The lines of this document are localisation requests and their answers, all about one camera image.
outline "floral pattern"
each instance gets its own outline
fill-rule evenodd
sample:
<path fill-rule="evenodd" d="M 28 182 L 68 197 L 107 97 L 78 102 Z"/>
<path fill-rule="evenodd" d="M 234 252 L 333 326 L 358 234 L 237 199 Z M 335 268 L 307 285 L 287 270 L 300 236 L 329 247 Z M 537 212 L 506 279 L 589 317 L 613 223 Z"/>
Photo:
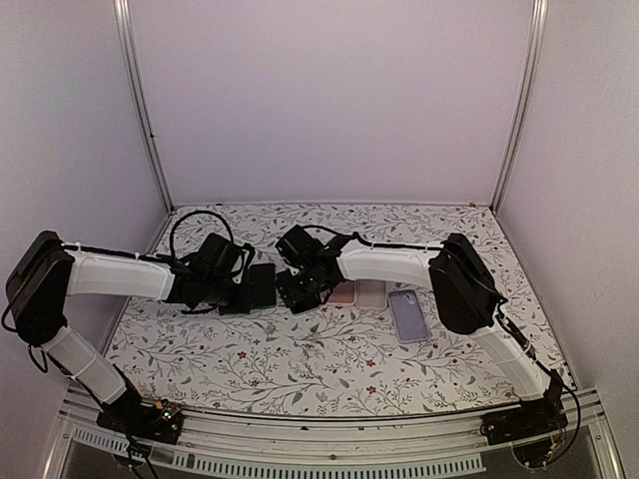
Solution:
<path fill-rule="evenodd" d="M 295 224 L 357 231 L 378 241 L 424 242 L 463 233 L 510 298 L 508 311 L 540 359 L 569 372 L 537 298 L 492 213 L 485 208 L 242 205 L 207 207 L 223 215 L 255 262 L 284 267 L 275 242 Z M 182 208 L 172 219 L 192 211 Z M 210 217 L 192 217 L 178 253 L 197 249 Z M 327 238 L 317 232 L 318 237 Z M 158 251 L 168 252 L 168 236 Z M 395 288 L 405 285 L 395 284 Z M 428 341 L 400 344 L 388 310 L 326 305 L 292 315 L 283 304 L 247 315 L 184 316 L 180 306 L 132 298 L 108 358 L 150 397 L 194 407 L 265 414 L 380 416 L 457 411 L 515 401 L 498 366 L 473 341 L 439 322 L 432 294 L 416 288 Z"/>

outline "wall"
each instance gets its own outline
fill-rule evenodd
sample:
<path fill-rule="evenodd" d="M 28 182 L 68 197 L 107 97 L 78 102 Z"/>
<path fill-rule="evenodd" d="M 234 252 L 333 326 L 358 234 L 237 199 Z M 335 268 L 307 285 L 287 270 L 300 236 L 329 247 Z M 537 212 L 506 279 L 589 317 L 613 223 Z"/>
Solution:
<path fill-rule="evenodd" d="M 2 283 L 43 229 L 106 247 L 147 246 L 162 212 L 112 3 L 2 2 L 0 32 Z M 71 302 L 70 322 L 100 343 L 114 302 Z M 65 384 L 37 371 L 26 345 L 0 331 L 0 477 L 41 477 Z"/>
<path fill-rule="evenodd" d="M 551 2 L 503 225 L 639 477 L 639 4 Z"/>
<path fill-rule="evenodd" d="M 137 0 L 177 204 L 487 204 L 532 2 Z"/>

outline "enclosure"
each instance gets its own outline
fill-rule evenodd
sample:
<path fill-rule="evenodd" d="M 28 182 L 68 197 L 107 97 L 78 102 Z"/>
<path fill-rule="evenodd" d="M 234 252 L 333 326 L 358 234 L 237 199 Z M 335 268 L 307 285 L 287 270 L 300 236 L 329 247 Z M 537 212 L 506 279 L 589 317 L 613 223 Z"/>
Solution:
<path fill-rule="evenodd" d="M 294 225 L 464 234 L 579 399 L 574 447 L 539 475 L 634 477 L 638 19 L 625 1 L 5 3 L 4 277 L 39 231 L 169 254 L 200 210 L 277 270 Z M 184 256 L 224 228 L 174 233 Z M 153 444 L 160 477 L 527 477 L 521 441 L 479 433 L 512 382 L 413 289 L 431 337 L 411 344 L 388 307 L 353 303 L 191 315 L 89 295 L 65 316 L 145 398 L 185 407 L 178 444 Z M 86 391 L 1 341 L 0 477 L 127 477 Z"/>

